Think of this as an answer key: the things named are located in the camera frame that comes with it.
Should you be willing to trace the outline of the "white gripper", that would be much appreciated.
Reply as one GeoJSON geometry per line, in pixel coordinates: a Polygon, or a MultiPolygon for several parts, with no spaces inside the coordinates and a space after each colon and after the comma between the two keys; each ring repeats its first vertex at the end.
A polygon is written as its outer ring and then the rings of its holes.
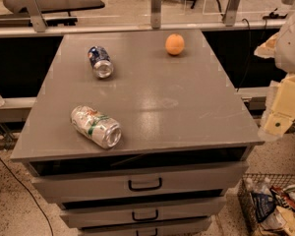
{"type": "Polygon", "coordinates": [[[268,100],[258,135],[263,141],[274,142],[283,137],[295,120],[295,74],[287,74],[279,83],[272,81],[268,100]]]}

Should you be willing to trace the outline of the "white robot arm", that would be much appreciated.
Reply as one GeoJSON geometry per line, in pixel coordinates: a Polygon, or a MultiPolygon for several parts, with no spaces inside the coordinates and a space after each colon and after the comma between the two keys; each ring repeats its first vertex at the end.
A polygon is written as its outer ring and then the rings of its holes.
{"type": "Polygon", "coordinates": [[[294,12],[287,16],[279,32],[255,49],[261,58],[273,58],[286,76],[279,83],[271,81],[265,100],[259,137],[265,142],[280,139],[295,121],[295,0],[281,0],[294,12]]]}

